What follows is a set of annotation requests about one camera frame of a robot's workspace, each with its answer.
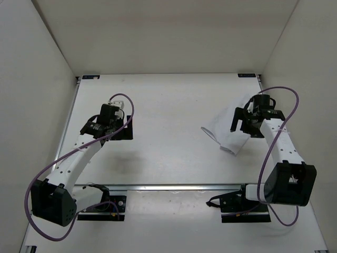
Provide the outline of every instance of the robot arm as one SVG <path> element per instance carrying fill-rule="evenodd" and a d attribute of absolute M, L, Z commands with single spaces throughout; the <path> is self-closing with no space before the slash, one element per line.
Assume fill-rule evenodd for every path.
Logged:
<path fill-rule="evenodd" d="M 294 147 L 286 128 L 280 129 L 285 120 L 281 111 L 275 110 L 276 102 L 269 95 L 255 95 L 245 107 L 236 108 L 231 131 L 236 130 L 242 120 L 240 130 L 252 138 L 265 138 L 269 147 L 278 131 L 281 131 L 274 148 L 272 158 L 274 168 L 266 170 L 268 179 L 260 187 L 261 200 L 267 203 L 306 206 L 316 178 L 316 169 L 307 165 Z M 245 197 L 258 201 L 257 184 L 245 186 Z"/>
<path fill-rule="evenodd" d="M 124 121 L 123 107 L 122 101 L 103 104 L 100 114 L 91 117 L 81 129 L 73 149 L 119 129 Z M 131 139 L 133 139 L 132 121 L 127 128 L 110 140 Z M 76 180 L 106 141 L 108 139 L 80 149 L 79 152 L 59 162 L 45 180 L 35 181 L 31 188 L 32 210 L 35 216 L 65 227 L 77 212 L 108 199 L 108 188 L 97 184 L 91 184 L 73 192 Z"/>

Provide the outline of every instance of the white cloth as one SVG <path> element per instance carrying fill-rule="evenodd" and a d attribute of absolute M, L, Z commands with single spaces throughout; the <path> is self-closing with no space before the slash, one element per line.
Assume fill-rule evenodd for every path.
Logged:
<path fill-rule="evenodd" d="M 250 135 L 240 131 L 241 121 L 237 124 L 236 131 L 231 132 L 235 108 L 243 108 L 253 94 L 246 94 L 234 100 L 228 108 L 223 109 L 213 120 L 201 129 L 216 141 L 220 148 L 230 154 L 237 155 L 245 145 Z"/>

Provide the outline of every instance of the black mounting plate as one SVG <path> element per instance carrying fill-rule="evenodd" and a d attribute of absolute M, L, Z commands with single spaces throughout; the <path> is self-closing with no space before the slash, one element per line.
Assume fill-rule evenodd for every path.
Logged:
<path fill-rule="evenodd" d="M 228 194 L 219 198 L 221 205 L 222 223 L 252 223 L 252 222 L 271 222 L 268 206 L 258 201 L 247 200 L 245 196 L 246 185 L 241 186 L 241 194 Z M 228 215 L 229 213 L 243 212 L 251 210 L 249 213 L 240 215 Z"/>
<path fill-rule="evenodd" d="M 85 212 L 80 212 L 77 216 L 78 220 L 91 220 L 91 221 L 124 221 L 126 209 L 126 196 L 113 195 L 110 196 L 110 201 L 114 202 L 120 213 L 120 219 L 116 215 L 115 208 L 108 205 L 102 205 L 97 208 L 88 208 Z"/>

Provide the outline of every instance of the white wall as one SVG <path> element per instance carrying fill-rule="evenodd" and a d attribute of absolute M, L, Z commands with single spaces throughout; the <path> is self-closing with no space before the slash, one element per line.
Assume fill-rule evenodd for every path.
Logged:
<path fill-rule="evenodd" d="M 53 160 L 75 83 L 33 4 L 0 3 L 0 252 L 20 249 L 24 193 Z"/>
<path fill-rule="evenodd" d="M 318 177 L 311 198 L 326 243 L 337 252 L 337 1 L 300 0 L 263 72 L 266 87 L 296 89 L 300 106 L 288 124 L 293 141 Z M 294 96 L 272 92 L 288 113 Z"/>
<path fill-rule="evenodd" d="M 261 73 L 297 0 L 33 0 L 76 75 Z"/>

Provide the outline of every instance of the black bracket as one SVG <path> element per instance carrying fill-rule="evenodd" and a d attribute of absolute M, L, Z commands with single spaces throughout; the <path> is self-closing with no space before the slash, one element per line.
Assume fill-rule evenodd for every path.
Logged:
<path fill-rule="evenodd" d="M 63 187 L 48 183 L 48 179 L 36 180 L 31 188 L 33 215 L 66 227 L 73 220 L 77 205 Z"/>
<path fill-rule="evenodd" d="M 118 106 L 103 104 L 100 114 L 92 116 L 82 127 L 80 133 L 89 134 L 92 135 L 94 139 L 98 139 L 117 131 L 124 124 L 124 116 L 122 119 L 118 119 L 116 116 L 116 112 L 119 110 L 120 108 Z M 112 138 L 101 140 L 102 146 L 108 140 L 133 140 L 132 120 Z"/>
<path fill-rule="evenodd" d="M 219 205 L 212 202 L 215 199 L 219 199 Z M 245 185 L 239 191 L 215 196 L 206 204 L 220 208 L 222 223 L 271 222 L 267 205 L 246 199 Z"/>
<path fill-rule="evenodd" d="M 82 79 L 100 79 L 100 75 L 83 75 Z"/>
<path fill-rule="evenodd" d="M 253 103 L 252 112 L 248 111 L 250 103 Z M 242 121 L 240 130 L 250 134 L 252 138 L 264 138 L 260 131 L 263 120 L 281 119 L 285 120 L 282 111 L 275 110 L 276 101 L 269 95 L 259 94 L 249 99 L 244 108 L 237 107 L 231 125 L 231 132 L 236 131 L 239 120 Z"/>
<path fill-rule="evenodd" d="M 309 202 L 317 171 L 315 166 L 278 162 L 264 185 L 268 203 L 306 206 Z"/>
<path fill-rule="evenodd" d="M 256 77 L 255 74 L 237 74 L 238 77 Z"/>
<path fill-rule="evenodd" d="M 80 212 L 77 216 L 78 220 L 91 220 L 91 221 L 124 221 L 126 209 L 126 196 L 125 195 L 112 195 L 105 198 L 104 201 L 112 201 L 116 204 L 120 213 L 118 220 L 117 211 L 113 205 L 102 205 L 95 208 L 88 208 L 85 212 Z"/>

